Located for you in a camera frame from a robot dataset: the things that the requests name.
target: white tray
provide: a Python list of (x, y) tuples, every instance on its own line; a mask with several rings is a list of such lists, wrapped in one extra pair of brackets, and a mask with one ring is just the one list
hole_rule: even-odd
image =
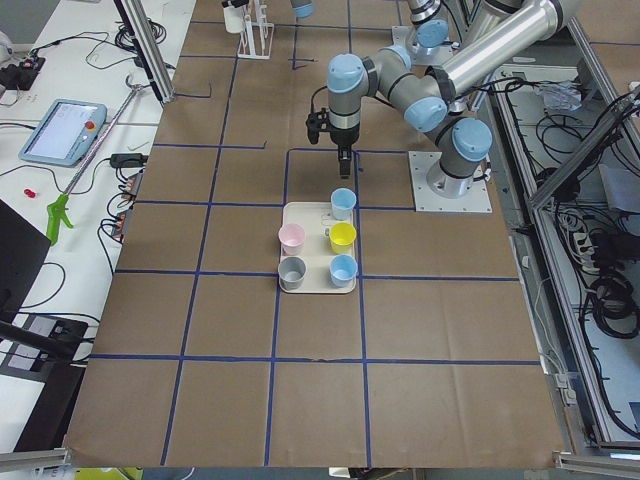
[[(342, 220), (353, 225), (353, 213), (348, 220)], [(288, 290), (280, 288), (287, 293), (349, 293), (356, 288), (354, 278), (346, 287), (336, 287), (331, 282), (329, 264), (336, 254), (331, 250), (329, 241), (329, 229), (338, 220), (331, 215), (331, 203), (329, 202), (291, 202), (284, 206), (282, 211), (282, 224), (297, 223), (304, 228), (306, 240), (302, 253), (297, 255), (307, 265), (307, 273), (304, 282), (299, 288)], [(351, 247), (349, 255), (355, 258), (354, 248)], [(280, 260), (287, 255), (280, 252)]]

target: black monitor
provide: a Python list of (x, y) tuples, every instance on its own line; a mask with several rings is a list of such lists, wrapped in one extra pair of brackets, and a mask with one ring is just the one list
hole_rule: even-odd
[(47, 237), (0, 200), (0, 321), (13, 321), (50, 245)]
[(49, 246), (47, 237), (0, 200), (0, 340), (13, 342), (0, 375), (44, 383), (16, 452), (62, 445), (84, 372), (70, 365), (87, 329), (84, 322), (32, 314), (22, 327), (12, 324)]
[(29, 315), (22, 327), (12, 324), (49, 246), (47, 237), (0, 200), (0, 339), (13, 342), (0, 374), (44, 380), (52, 365), (47, 359), (73, 359), (86, 331), (84, 322), (44, 315)]

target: brown paper surface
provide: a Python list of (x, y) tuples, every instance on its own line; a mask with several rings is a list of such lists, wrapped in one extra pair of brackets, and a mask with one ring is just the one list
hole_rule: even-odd
[[(175, 83), (212, 95), (165, 107), (67, 436), (74, 464), (539, 468), (563, 447), (502, 193), (489, 185), (490, 215), (415, 213), (404, 152), (434, 147), (371, 99), (350, 179), (326, 136), (309, 144), (329, 60), (374, 53), (399, 23), (393, 1), (315, 3), (297, 27), (289, 2), (269, 3), (260, 62), (233, 58), (219, 5), (198, 1)], [(284, 203), (338, 187), (359, 195), (364, 276), (347, 295), (279, 292)]]

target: blue tape line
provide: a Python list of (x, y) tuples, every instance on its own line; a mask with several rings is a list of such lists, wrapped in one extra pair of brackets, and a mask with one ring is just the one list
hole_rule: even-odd
[(165, 464), (167, 460), (167, 454), (169, 453), (169, 442), (171, 440), (171, 430), (173, 428), (173, 419), (176, 415), (176, 405), (178, 400), (178, 390), (180, 390), (180, 380), (182, 378), (182, 361), (178, 362), (178, 369), (176, 370), (176, 381), (173, 385), (173, 396), (171, 398), (171, 408), (169, 409), (169, 420), (167, 421), (167, 430), (164, 434), (164, 446), (162, 447), (162, 457), (160, 459), (160, 465)]
[(171, 147), (171, 148), (217, 148), (222, 150), (266, 150), (267, 143), (262, 146), (250, 145), (207, 145), (198, 143), (154, 143), (154, 147)]
[(180, 55), (180, 58), (220, 58), (224, 60), (234, 60), (235, 55), (205, 55), (205, 54), (184, 54)]
[(540, 365), (537, 360), (420, 360), (420, 359), (367, 359), (369, 365), (469, 365), (520, 367)]
[(383, 207), (383, 206), (361, 206), (360, 210), (388, 210), (388, 211), (401, 211), (401, 212), (415, 212), (413, 207)]
[(291, 56), (293, 57), (291, 62), (291, 70), (297, 70), (296, 68), (296, 52), (298, 50), (298, 19), (296, 18), (296, 26), (293, 29), (293, 53)]
[(136, 203), (146, 203), (149, 205), (193, 205), (213, 207), (251, 207), (251, 208), (282, 208), (282, 203), (241, 203), (241, 202), (191, 202), (184, 200), (136, 200)]
[(271, 425), (273, 419), (273, 390), (276, 376), (276, 351), (278, 348), (278, 319), (280, 318), (280, 289), (276, 288), (275, 305), (273, 309), (273, 332), (271, 334), (271, 357), (269, 358), (269, 398), (267, 403), (267, 428), (264, 439), (264, 466), (269, 466), (271, 455)]
[(289, 198), (289, 160), (291, 160), (292, 149), (287, 150), (287, 154), (284, 159), (284, 192), (282, 194), (283, 205), (287, 204)]
[(154, 274), (154, 275), (204, 275), (204, 276), (229, 276), (229, 277), (277, 277), (274, 272), (227, 272), (227, 271), (207, 271), (207, 270), (142, 270), (142, 269), (120, 269), (116, 273), (121, 274)]
[[(234, 62), (233, 62), (233, 72), (231, 73), (231, 81), (229, 82), (229, 93), (227, 95), (227, 104), (225, 107), (225, 111), (224, 111), (224, 120), (222, 122), (222, 130), (220, 132), (220, 141), (219, 144), (222, 145), (224, 143), (224, 135), (225, 135), (225, 130), (227, 128), (227, 121), (229, 118), (229, 108), (230, 108), (230, 104), (231, 104), (231, 95), (233, 93), (233, 85), (235, 83), (235, 78), (236, 78), (236, 73), (238, 71), (238, 58), (236, 57)], [(213, 180), (211, 181), (211, 189), (209, 191), (209, 203), (211, 203), (213, 201), (213, 194), (215, 191), (215, 187), (216, 187), (216, 179), (217, 179), (217, 174), (218, 174), (218, 168), (220, 166), (220, 157), (222, 156), (222, 149), (218, 149), (218, 154), (216, 156), (216, 165), (214, 168), (214, 174), (213, 174)], [(186, 347), (187, 347), (187, 339), (189, 337), (189, 328), (191, 326), (191, 317), (193, 314), (193, 305), (195, 303), (195, 297), (196, 297), (196, 291), (198, 288), (198, 279), (200, 278), (199, 273), (200, 272), (200, 267), (202, 266), (202, 258), (204, 256), (204, 249), (205, 249), (205, 245), (206, 245), (206, 239), (207, 239), (207, 232), (209, 230), (209, 223), (210, 223), (210, 218), (211, 218), (211, 209), (213, 207), (211, 205), (207, 206), (207, 214), (204, 220), (204, 228), (202, 231), (202, 238), (200, 240), (200, 250), (198, 252), (198, 263), (197, 263), (197, 267), (196, 267), (196, 274), (193, 280), (193, 287), (191, 290), (191, 299), (189, 300), (189, 310), (187, 312), (187, 319), (185, 322), (185, 326), (184, 326), (184, 333), (183, 333), (183, 337), (182, 337), (182, 347), (180, 350), (180, 355), (184, 356), (184, 353), (186, 351)], [(173, 430), (173, 412), (175, 410), (176, 407), (176, 402), (178, 400), (178, 389), (179, 389), (179, 385), (180, 385), (180, 379), (181, 379), (181, 374), (182, 374), (182, 364), (183, 364), (183, 360), (180, 359), (179, 363), (178, 363), (178, 375), (176, 377), (176, 383), (175, 383), (175, 387), (174, 387), (174, 391), (173, 391), (173, 398), (171, 399), (171, 413), (169, 415), (169, 421), (167, 423), (167, 431), (165, 434), (165, 439), (164, 439), (164, 447), (162, 449), (162, 457), (160, 460), (160, 465), (164, 466), (165, 462), (167, 460), (167, 453), (169, 450), (169, 442), (171, 440), (171, 432)]]
[(402, 26), (402, 12), (400, 11), (400, 0), (396, 0), (396, 11), (398, 12), (398, 25)]
[[(360, 167), (360, 154), (358, 152), (355, 153), (353, 158), (353, 182), (356, 197), (360, 198), (360, 177), (359, 177), (359, 167)], [(357, 229), (362, 231), (362, 223), (360, 220), (360, 206), (356, 204), (355, 207), (355, 216), (356, 216), (356, 226)], [(362, 262), (362, 239), (361, 236), (358, 235), (356, 237), (356, 243), (358, 245), (358, 272), (359, 275), (363, 274), (363, 262)], [(364, 389), (364, 430), (365, 430), (365, 446), (367, 452), (367, 466), (370, 468), (372, 465), (372, 456), (371, 456), (371, 417), (369, 413), (369, 374), (367, 369), (367, 330), (366, 330), (366, 321), (365, 321), (365, 309), (364, 309), (364, 283), (360, 282), (359, 296), (360, 296), (360, 339), (362, 342), (362, 382)]]
[(623, 42), (589, 42), (591, 45), (615, 45), (620, 47), (640, 47), (640, 43), (623, 43)]
[(363, 149), (363, 150), (357, 150), (358, 153), (374, 153), (374, 154), (381, 154), (381, 155), (406, 155), (407, 152), (405, 152), (404, 150), (368, 150), (368, 149)]
[(443, 277), (410, 275), (362, 275), (365, 280), (447, 281), (447, 282), (520, 282), (518, 277)]
[(538, 366), (537, 360), (443, 360), (420, 358), (335, 358), (316, 359), (304, 357), (232, 357), (224, 355), (160, 355), (160, 354), (129, 354), (129, 353), (92, 353), (91, 359), (96, 360), (168, 360), (180, 362), (208, 362), (208, 363), (325, 363), (325, 364), (364, 364), (364, 365), (461, 365), (461, 366), (506, 366), (529, 367)]
[(353, 53), (353, 41), (351, 38), (352, 27), (351, 27), (351, 0), (347, 0), (347, 35), (349, 36), (349, 53)]
[[(295, 23), (276, 23), (275, 24), (276, 27), (300, 27), (300, 28), (327, 28), (327, 29), (332, 29), (332, 30), (349, 30), (349, 27), (341, 27), (341, 26), (336, 26), (336, 25), (302, 25), (302, 24), (298, 24), (296, 25)], [(370, 32), (388, 32), (389, 29), (388, 28), (382, 28), (382, 27), (351, 27), (351, 30), (364, 30), (364, 31), (370, 31)]]

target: light blue cup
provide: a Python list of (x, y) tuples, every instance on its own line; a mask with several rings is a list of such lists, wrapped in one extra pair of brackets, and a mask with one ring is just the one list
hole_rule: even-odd
[(358, 264), (351, 255), (338, 255), (331, 260), (329, 271), (336, 287), (346, 287), (358, 274)]
[(331, 194), (331, 213), (336, 220), (349, 220), (356, 206), (356, 194), (348, 188), (339, 188)]

